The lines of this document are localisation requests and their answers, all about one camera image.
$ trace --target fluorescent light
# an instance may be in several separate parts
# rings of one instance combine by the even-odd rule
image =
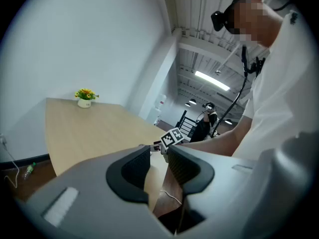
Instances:
[[[226,122],[227,124],[233,125],[233,123],[231,122],[230,119],[226,119],[225,122]]]
[[[214,78],[211,78],[210,76],[208,76],[206,74],[203,74],[203,73],[201,73],[199,71],[196,71],[195,75],[199,76],[199,77],[201,77],[201,78],[203,78],[203,79],[205,79],[205,80],[207,80],[209,82],[211,82],[212,84],[215,84],[216,86],[222,88],[223,90],[227,91],[227,90],[230,89],[230,87],[226,86],[225,84],[223,84],[223,83],[215,80]]]
[[[189,100],[189,102],[190,102],[191,104],[193,104],[193,105],[196,105],[196,100],[195,100],[195,99],[191,99],[191,100]]]

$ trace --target white flower pot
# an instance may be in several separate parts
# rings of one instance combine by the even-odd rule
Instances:
[[[89,108],[91,106],[91,100],[84,100],[80,98],[78,101],[78,106],[81,108]]]

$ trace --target potted plant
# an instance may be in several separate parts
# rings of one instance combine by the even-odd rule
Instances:
[[[89,108],[91,106],[91,100],[98,98],[99,95],[96,95],[92,90],[80,89],[79,91],[75,92],[75,97],[79,98],[79,107]]]

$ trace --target person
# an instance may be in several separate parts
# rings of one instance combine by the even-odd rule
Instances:
[[[198,142],[210,139],[217,121],[216,107],[212,102],[205,104],[204,117],[197,123],[195,131],[189,142]]]
[[[236,127],[183,146],[257,160],[264,150],[279,147],[299,132],[318,129],[317,49],[302,15],[291,11],[282,18],[262,0],[234,0],[224,14],[214,15],[215,30],[222,21],[242,41],[269,48],[270,55],[253,81]]]

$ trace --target white cable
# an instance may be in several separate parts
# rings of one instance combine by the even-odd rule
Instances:
[[[18,166],[15,164],[14,162],[14,158],[11,156],[10,152],[8,151],[8,149],[6,148],[6,145],[5,143],[3,143],[3,146],[4,146],[4,149],[7,151],[7,153],[10,155],[11,159],[12,159],[12,163],[15,165],[15,167],[18,169],[18,172],[16,173],[16,176],[15,176],[15,184],[11,181],[11,179],[9,178],[9,176],[5,176],[3,180],[5,180],[6,178],[8,178],[8,180],[12,183],[12,185],[14,186],[14,188],[17,188],[18,187],[18,183],[17,183],[17,178],[18,178],[18,174],[20,172],[20,169],[18,168]]]
[[[181,202],[180,202],[176,197],[173,197],[172,195],[170,195],[167,191],[161,190],[160,192],[165,192],[169,197],[174,198],[174,199],[175,199],[176,201],[178,201],[179,204],[181,205]]]

